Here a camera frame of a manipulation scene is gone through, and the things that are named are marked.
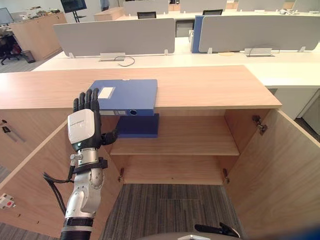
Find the black office chair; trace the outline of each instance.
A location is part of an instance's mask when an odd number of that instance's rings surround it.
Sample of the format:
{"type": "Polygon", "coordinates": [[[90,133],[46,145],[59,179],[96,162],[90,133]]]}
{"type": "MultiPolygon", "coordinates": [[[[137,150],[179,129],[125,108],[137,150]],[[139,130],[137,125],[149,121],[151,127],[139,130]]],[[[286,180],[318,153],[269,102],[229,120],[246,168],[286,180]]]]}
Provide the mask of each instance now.
{"type": "Polygon", "coordinates": [[[138,19],[156,19],[157,13],[155,11],[140,11],[137,12],[138,19]]]}
{"type": "Polygon", "coordinates": [[[1,65],[4,65],[4,60],[10,58],[16,58],[20,60],[18,56],[20,54],[13,54],[11,53],[15,47],[16,40],[13,36],[4,36],[2,40],[5,42],[0,45],[0,58],[1,58],[1,65]]]}
{"type": "Polygon", "coordinates": [[[202,15],[222,15],[223,9],[203,10],[202,15]]]}

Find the silver robotic arm segment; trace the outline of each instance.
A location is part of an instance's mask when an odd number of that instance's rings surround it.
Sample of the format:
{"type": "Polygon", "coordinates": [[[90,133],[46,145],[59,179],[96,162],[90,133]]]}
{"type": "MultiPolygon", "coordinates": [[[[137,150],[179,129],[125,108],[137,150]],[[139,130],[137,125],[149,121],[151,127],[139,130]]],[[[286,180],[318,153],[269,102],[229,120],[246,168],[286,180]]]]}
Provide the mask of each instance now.
{"type": "Polygon", "coordinates": [[[92,168],[74,178],[73,192],[69,198],[65,218],[94,218],[101,202],[104,181],[102,168],[92,168]]]}

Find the cabinet hinge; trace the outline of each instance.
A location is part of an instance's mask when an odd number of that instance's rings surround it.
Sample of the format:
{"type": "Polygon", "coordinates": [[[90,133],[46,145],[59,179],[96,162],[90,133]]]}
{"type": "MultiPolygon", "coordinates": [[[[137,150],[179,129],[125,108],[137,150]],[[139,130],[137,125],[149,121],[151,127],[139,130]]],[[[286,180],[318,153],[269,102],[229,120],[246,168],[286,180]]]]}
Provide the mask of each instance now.
{"type": "Polygon", "coordinates": [[[230,183],[230,179],[228,177],[228,170],[226,168],[223,168],[222,172],[223,172],[224,179],[226,180],[226,183],[229,184],[230,183]]]}
{"type": "Polygon", "coordinates": [[[255,122],[255,125],[260,129],[260,135],[263,135],[268,130],[268,126],[261,123],[261,117],[259,115],[253,115],[252,120],[255,122]]]}
{"type": "Polygon", "coordinates": [[[125,169],[121,168],[120,169],[120,176],[118,177],[118,181],[121,182],[121,179],[124,178],[124,173],[125,173],[125,169]]]}
{"type": "Polygon", "coordinates": [[[14,208],[16,206],[14,198],[8,194],[0,196],[0,209],[14,208]]]}

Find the cabinet shelf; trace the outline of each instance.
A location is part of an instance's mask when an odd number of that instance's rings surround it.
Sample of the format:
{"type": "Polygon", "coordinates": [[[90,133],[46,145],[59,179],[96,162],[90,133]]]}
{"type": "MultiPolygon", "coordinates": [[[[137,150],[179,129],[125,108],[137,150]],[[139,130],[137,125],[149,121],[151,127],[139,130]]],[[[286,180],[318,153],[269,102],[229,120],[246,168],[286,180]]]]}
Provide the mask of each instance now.
{"type": "Polygon", "coordinates": [[[158,138],[119,138],[111,155],[238,156],[223,116],[164,116],[158,138]]]}

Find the cabinet top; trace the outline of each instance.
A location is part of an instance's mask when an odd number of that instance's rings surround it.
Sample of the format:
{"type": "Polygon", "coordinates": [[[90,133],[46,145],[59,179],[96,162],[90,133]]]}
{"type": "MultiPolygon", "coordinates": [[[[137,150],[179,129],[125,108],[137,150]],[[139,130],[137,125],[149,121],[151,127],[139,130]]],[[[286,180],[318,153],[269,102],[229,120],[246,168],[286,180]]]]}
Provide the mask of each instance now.
{"type": "Polygon", "coordinates": [[[157,79],[156,108],[274,109],[281,103],[243,65],[0,74],[0,109],[71,108],[95,80],[157,79]]]}
{"type": "Polygon", "coordinates": [[[64,14],[64,12],[61,11],[61,12],[52,13],[52,14],[49,14],[49,15],[46,15],[46,16],[40,16],[40,17],[37,17],[37,18],[34,18],[34,19],[28,19],[28,20],[25,20],[25,21],[13,22],[13,23],[9,24],[9,27],[12,26],[12,25],[27,24],[27,23],[30,23],[30,22],[33,22],[33,21],[37,21],[37,20],[41,21],[42,19],[45,19],[45,18],[48,18],[48,17],[52,17],[52,16],[61,15],[61,14],[64,14]]]}

